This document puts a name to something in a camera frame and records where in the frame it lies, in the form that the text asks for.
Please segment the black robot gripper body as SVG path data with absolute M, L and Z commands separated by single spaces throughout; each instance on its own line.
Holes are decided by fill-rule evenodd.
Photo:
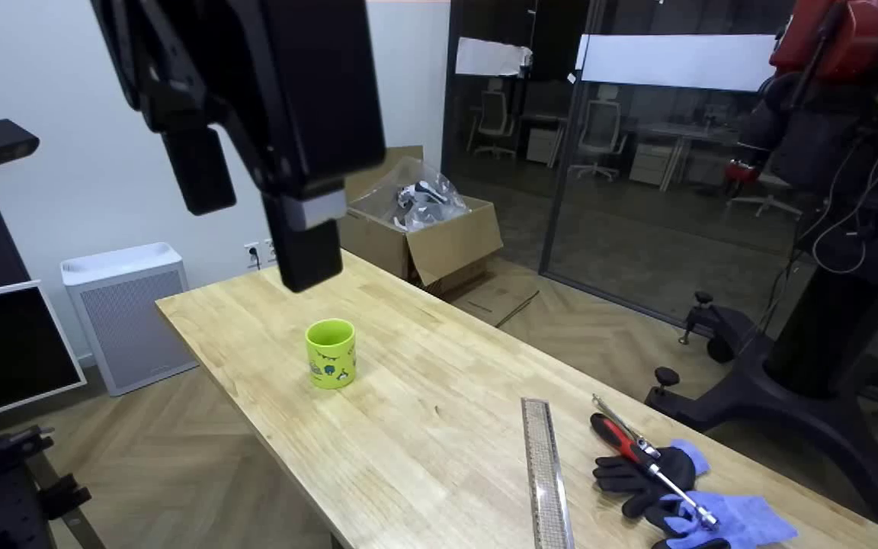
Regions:
M 367 0 L 89 0 L 152 133 L 223 128 L 264 194 L 385 157 Z

